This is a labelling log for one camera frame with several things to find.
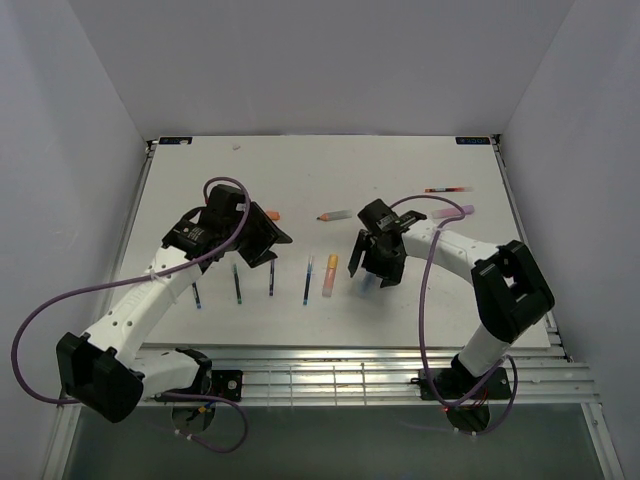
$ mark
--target pencil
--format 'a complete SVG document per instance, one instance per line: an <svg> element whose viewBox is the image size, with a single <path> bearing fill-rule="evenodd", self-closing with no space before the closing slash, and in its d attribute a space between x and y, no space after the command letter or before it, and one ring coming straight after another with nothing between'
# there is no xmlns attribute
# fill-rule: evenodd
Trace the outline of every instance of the pencil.
<svg viewBox="0 0 640 480"><path fill-rule="evenodd" d="M327 212L320 215L317 220L323 222L331 222L332 220L342 220L343 218L351 218L353 212L351 210L340 210L338 212Z"/></svg>

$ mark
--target orange cap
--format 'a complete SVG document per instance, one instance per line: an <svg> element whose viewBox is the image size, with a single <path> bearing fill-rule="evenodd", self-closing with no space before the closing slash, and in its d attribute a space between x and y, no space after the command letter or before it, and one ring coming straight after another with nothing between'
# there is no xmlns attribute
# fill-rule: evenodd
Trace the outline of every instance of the orange cap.
<svg viewBox="0 0 640 480"><path fill-rule="evenodd" d="M267 210L264 213L266 213L267 217L269 217L274 222L280 220L280 212L276 212L275 210Z"/></svg>
<svg viewBox="0 0 640 480"><path fill-rule="evenodd" d="M334 253L329 255L329 262L327 262L327 268L338 268L338 256Z"/></svg>

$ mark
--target black label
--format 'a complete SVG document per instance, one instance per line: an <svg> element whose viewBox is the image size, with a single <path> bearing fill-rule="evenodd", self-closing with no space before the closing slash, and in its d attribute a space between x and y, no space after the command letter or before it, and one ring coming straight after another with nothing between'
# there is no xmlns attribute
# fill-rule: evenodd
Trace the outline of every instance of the black label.
<svg viewBox="0 0 640 480"><path fill-rule="evenodd" d="M162 137L160 145L191 145L193 137Z"/></svg>
<svg viewBox="0 0 640 480"><path fill-rule="evenodd" d="M456 137L458 145L491 145L489 137Z"/></svg>

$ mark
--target white wall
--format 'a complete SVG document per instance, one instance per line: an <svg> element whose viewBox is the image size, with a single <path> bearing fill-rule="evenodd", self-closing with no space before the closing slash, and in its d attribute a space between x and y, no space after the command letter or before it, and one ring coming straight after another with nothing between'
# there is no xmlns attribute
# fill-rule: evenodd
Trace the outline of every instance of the white wall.
<svg viewBox="0 0 640 480"><path fill-rule="evenodd" d="M501 132L573 0L70 0L146 139Z"/></svg>
<svg viewBox="0 0 640 480"><path fill-rule="evenodd" d="M0 476L38 478L55 408L9 367L13 334L41 302L102 280L144 143L66 0L0 0ZM55 344L90 321L96 297L27 331L28 380L56 396Z"/></svg>
<svg viewBox="0 0 640 480"><path fill-rule="evenodd" d="M587 360L640 478L640 4L577 0L504 133L568 351Z"/></svg>

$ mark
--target metal frame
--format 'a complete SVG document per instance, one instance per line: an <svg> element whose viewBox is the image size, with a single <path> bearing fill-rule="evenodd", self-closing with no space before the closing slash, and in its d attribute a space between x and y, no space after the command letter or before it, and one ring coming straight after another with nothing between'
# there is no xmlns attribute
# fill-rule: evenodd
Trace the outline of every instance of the metal frame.
<svg viewBox="0 0 640 480"><path fill-rule="evenodd" d="M156 144L157 141L149 142L147 160L114 259L112 277L117 274L124 258ZM492 139L492 144L518 232L521 239L528 243L499 146L495 139ZM104 314L110 301L111 294L107 294L100 302L97 314ZM516 403L581 404L605 478L623 478L602 416L599 392L588 365L567 359L551 314L546 318L546 327L551 347L514 348L510 351L517 361L520 374ZM143 348L154 350L167 346L177 345L145 344ZM216 348L211 345L191 347L208 354L214 360L214 368L243 370L242 404L246 406L345 407L434 403L420 400L418 388L409 383L422 367L417 349ZM457 350L438 349L428 351L427 355L430 365L438 368L448 366L456 353ZM140 406L157 405L157 402L151 400L143 402ZM43 478L53 479L62 476L81 408L83 407L59 408Z"/></svg>

